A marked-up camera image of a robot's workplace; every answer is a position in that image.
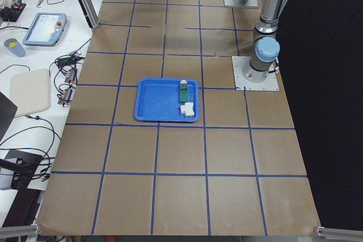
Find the green terminal block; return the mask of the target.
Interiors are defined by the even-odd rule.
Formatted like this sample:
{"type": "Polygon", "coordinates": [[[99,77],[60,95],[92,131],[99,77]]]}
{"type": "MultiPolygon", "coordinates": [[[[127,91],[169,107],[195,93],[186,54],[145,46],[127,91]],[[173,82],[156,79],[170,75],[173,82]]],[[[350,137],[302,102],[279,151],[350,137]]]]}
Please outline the green terminal block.
{"type": "Polygon", "coordinates": [[[179,84],[179,101],[180,103],[188,102],[188,82],[182,79],[179,84]]]}

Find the blue teach pendant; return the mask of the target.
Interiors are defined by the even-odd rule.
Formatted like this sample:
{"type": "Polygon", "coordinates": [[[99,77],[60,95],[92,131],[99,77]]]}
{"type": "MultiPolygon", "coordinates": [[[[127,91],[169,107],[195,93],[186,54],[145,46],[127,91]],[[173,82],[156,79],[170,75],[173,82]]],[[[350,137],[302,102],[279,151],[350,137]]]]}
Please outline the blue teach pendant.
{"type": "Polygon", "coordinates": [[[54,46],[60,39],[67,23],[64,13],[38,12],[22,43],[27,46],[54,46]]]}

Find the blue plastic tray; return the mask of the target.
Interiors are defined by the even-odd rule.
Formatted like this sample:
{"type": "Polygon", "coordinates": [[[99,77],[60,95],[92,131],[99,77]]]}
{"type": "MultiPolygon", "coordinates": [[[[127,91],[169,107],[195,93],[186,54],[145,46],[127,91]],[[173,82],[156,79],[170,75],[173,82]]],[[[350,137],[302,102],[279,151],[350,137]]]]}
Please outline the blue plastic tray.
{"type": "Polygon", "coordinates": [[[139,121],[195,122],[199,119],[199,84],[188,82],[188,102],[194,103],[194,118],[180,113],[179,84],[185,78],[142,78],[138,83],[134,117],[139,121]]]}

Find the white circuit breaker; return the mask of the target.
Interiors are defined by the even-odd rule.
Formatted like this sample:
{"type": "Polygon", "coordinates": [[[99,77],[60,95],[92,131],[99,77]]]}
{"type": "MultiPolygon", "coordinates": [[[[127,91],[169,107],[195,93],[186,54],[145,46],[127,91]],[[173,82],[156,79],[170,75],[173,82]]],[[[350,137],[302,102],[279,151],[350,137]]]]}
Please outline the white circuit breaker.
{"type": "Polygon", "coordinates": [[[194,103],[193,102],[185,102],[180,106],[180,113],[185,118],[194,118],[194,103]]]}

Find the grey cup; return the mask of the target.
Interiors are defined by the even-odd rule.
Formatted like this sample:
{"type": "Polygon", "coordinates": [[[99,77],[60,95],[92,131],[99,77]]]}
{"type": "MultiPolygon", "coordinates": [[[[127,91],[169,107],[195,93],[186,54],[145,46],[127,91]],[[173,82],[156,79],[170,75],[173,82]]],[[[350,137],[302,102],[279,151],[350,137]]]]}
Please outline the grey cup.
{"type": "Polygon", "coordinates": [[[3,45],[7,48],[13,55],[17,57],[24,57],[26,51],[22,47],[21,43],[15,38],[9,38],[4,41],[3,45]]]}

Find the beige pad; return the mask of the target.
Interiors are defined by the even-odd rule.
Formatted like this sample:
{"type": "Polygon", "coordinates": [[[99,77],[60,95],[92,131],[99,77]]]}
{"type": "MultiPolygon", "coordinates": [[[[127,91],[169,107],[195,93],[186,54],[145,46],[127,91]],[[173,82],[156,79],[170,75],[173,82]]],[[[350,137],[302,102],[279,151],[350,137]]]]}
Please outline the beige pad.
{"type": "Polygon", "coordinates": [[[10,100],[18,107],[15,117],[49,109],[49,70],[38,69],[14,75],[10,84],[10,100]]]}

